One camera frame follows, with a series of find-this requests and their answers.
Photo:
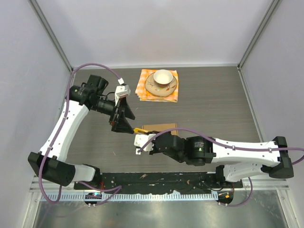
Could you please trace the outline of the yellow utility knife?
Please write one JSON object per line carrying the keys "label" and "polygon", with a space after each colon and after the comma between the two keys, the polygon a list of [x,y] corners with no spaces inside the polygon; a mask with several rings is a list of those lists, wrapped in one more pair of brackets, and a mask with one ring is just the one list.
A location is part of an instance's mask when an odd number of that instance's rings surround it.
{"label": "yellow utility knife", "polygon": [[148,130],[141,129],[141,128],[134,128],[133,131],[136,134],[152,134],[153,133],[153,131],[148,131]]}

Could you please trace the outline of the brown cardboard express box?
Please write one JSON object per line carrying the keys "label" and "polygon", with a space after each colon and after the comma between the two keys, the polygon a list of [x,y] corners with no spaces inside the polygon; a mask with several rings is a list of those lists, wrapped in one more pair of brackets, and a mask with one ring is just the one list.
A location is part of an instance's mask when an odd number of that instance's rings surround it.
{"label": "brown cardboard express box", "polygon": [[143,130],[148,132],[154,132],[155,134],[173,128],[177,128],[176,123],[148,124],[142,126]]}

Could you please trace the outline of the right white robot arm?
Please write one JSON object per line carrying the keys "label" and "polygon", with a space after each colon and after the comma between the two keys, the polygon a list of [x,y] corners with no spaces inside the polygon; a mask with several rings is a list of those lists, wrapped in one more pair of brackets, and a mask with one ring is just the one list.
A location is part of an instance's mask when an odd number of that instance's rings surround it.
{"label": "right white robot arm", "polygon": [[294,177],[285,137],[277,136],[269,142],[230,142],[218,138],[207,140],[201,136],[180,138],[171,133],[156,137],[147,150],[150,155],[162,153],[179,163],[204,166],[217,163],[214,181],[224,188],[243,178],[263,173],[273,179]]}

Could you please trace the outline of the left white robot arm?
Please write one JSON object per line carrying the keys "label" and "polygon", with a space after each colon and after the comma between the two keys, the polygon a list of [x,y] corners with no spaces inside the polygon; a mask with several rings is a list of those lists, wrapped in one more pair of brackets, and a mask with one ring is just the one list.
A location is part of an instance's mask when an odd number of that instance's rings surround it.
{"label": "left white robot arm", "polygon": [[65,102],[60,118],[47,142],[39,152],[31,152],[28,156],[28,162],[39,180],[47,180],[61,186],[83,181],[92,190],[100,186],[99,168],[86,164],[68,164],[67,153],[89,111],[108,115],[113,132],[134,133],[127,121],[135,119],[126,101],[131,90],[123,79],[119,79],[118,82],[119,85],[113,92],[114,100],[109,100],[108,96],[103,94],[109,83],[100,76],[90,75],[86,83],[71,86],[69,100]]}

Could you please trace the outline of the orange checkered cloth napkin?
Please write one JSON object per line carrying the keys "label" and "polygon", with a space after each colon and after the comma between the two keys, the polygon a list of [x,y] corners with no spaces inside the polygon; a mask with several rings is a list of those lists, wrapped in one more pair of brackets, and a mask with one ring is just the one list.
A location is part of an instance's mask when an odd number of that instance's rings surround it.
{"label": "orange checkered cloth napkin", "polygon": [[173,75],[178,80],[178,87],[170,96],[167,96],[167,97],[155,96],[155,95],[149,93],[145,89],[144,84],[145,84],[145,81],[146,81],[147,77],[151,73],[154,73],[156,71],[157,71],[156,69],[154,69],[154,70],[153,69],[142,69],[140,79],[138,81],[135,93],[137,94],[137,96],[139,97],[139,99],[141,101],[173,102],[173,103],[176,103],[178,101],[178,94],[179,94],[179,77],[178,77],[178,72],[176,70],[169,70],[173,73]]}

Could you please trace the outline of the beige floral saucer plate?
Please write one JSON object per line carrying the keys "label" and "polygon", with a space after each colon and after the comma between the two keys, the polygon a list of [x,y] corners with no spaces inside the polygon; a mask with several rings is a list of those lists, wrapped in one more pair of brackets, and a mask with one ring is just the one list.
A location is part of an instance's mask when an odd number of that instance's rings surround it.
{"label": "beige floral saucer plate", "polygon": [[167,96],[170,96],[178,87],[178,80],[177,78],[173,75],[173,80],[167,84],[167,85],[160,85],[158,83],[156,83],[153,79],[153,74],[154,73],[151,73],[146,81],[145,81],[145,89],[155,95],[155,96],[159,96],[159,97],[167,97]]}

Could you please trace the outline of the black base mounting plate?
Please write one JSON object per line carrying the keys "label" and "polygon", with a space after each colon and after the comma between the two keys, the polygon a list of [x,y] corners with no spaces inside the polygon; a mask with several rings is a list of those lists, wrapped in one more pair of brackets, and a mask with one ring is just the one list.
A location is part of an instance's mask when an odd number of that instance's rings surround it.
{"label": "black base mounting plate", "polygon": [[93,181],[74,184],[75,190],[88,190],[89,186],[97,190],[114,192],[121,186],[119,194],[181,194],[208,193],[211,190],[240,189],[242,181],[236,183],[222,182],[216,174],[207,172],[135,172],[135,173],[102,173]]}

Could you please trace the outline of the white ceramic tea cup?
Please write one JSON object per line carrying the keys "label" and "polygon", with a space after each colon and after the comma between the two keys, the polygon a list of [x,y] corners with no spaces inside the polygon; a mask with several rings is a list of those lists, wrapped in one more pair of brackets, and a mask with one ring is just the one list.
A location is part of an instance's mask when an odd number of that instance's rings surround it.
{"label": "white ceramic tea cup", "polygon": [[153,79],[160,85],[167,85],[173,80],[173,75],[169,70],[160,69],[153,74]]}

